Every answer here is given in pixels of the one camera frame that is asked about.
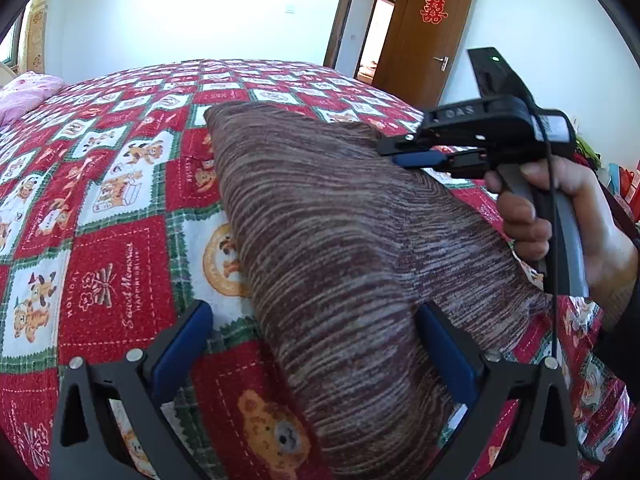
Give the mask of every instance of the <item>brown door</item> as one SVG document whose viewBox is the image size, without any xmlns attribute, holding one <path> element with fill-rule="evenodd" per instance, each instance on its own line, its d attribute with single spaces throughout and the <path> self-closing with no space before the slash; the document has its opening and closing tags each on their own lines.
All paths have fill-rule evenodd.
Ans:
<svg viewBox="0 0 640 480">
<path fill-rule="evenodd" d="M 470 5 L 471 0 L 396 0 L 373 86 L 416 108 L 436 106 Z"/>
</svg>

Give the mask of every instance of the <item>human hand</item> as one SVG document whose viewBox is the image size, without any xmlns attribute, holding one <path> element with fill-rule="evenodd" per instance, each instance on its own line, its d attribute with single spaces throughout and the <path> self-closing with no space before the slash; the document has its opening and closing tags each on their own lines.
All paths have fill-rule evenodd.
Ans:
<svg viewBox="0 0 640 480">
<path fill-rule="evenodd" d="M 559 156 L 553 156 L 552 164 L 556 187 L 574 203 L 590 296 L 605 310 L 608 306 L 614 317 L 621 316 L 638 276 L 638 251 L 615 225 L 593 171 Z M 546 160 L 524 164 L 520 170 L 530 184 L 549 189 Z M 498 212 L 504 220 L 505 234 L 515 240 L 516 254 L 528 261 L 543 258 L 549 250 L 551 224 L 536 217 L 531 202 L 505 191 L 495 171 L 489 171 L 484 180 L 490 192 L 500 193 Z"/>
</svg>

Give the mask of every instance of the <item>door handle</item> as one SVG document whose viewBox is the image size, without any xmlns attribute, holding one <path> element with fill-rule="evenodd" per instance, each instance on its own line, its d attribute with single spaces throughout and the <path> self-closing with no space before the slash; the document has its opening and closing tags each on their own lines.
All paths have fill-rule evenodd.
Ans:
<svg viewBox="0 0 640 480">
<path fill-rule="evenodd" d="M 433 59 L 435 59 L 436 61 L 439 61 L 439 62 L 442 63 L 440 65 L 440 71 L 441 72 L 444 72 L 447 69 L 447 63 L 449 62 L 449 56 L 434 57 Z"/>
</svg>

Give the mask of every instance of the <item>beige patterned curtain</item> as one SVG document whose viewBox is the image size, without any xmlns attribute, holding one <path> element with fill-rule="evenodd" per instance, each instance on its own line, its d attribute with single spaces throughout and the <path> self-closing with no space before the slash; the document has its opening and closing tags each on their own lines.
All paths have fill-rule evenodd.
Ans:
<svg viewBox="0 0 640 480">
<path fill-rule="evenodd" d="M 44 39 L 47 21 L 47 0 L 31 0 L 24 11 L 20 45 L 18 47 L 18 74 L 29 70 L 44 73 Z"/>
</svg>

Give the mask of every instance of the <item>wrist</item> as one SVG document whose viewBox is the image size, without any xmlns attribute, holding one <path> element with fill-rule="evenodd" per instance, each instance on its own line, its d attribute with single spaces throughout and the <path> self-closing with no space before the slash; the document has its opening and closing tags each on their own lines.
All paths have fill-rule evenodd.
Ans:
<svg viewBox="0 0 640 480">
<path fill-rule="evenodd" d="M 589 292 L 603 309 L 602 327 L 612 330 L 626 310 L 638 279 L 638 250 L 619 229 L 601 260 L 598 279 Z"/>
</svg>

